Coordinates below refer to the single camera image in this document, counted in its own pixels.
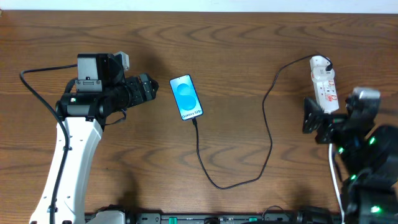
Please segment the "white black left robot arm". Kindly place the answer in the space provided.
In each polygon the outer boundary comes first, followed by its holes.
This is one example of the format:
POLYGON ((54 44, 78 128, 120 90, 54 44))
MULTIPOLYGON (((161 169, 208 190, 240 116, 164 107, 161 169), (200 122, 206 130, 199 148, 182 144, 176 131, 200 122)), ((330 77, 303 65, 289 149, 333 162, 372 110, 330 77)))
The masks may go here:
POLYGON ((84 223, 85 195, 94 153, 109 115, 156 97, 158 83, 148 74, 125 76, 129 57, 78 54, 78 76, 70 80, 55 107, 57 142, 40 201, 30 223, 84 223))

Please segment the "blue screen smartphone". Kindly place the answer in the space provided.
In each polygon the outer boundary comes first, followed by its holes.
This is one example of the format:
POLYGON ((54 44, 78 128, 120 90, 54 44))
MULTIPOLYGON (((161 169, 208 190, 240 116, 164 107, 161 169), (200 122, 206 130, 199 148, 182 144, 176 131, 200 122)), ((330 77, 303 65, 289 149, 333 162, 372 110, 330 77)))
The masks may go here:
POLYGON ((173 78, 169 84, 183 121, 203 115, 203 108, 189 74, 173 78))

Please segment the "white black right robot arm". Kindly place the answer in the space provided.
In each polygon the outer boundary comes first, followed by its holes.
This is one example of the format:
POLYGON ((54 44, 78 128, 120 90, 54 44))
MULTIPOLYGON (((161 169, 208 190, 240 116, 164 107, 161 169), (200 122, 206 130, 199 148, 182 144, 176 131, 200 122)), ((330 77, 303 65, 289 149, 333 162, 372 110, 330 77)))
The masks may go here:
POLYGON ((303 133, 317 132, 318 144, 333 144, 349 177, 341 203, 345 223, 397 223, 397 127, 375 126, 379 99, 346 99, 345 114, 327 114, 304 99, 303 133))

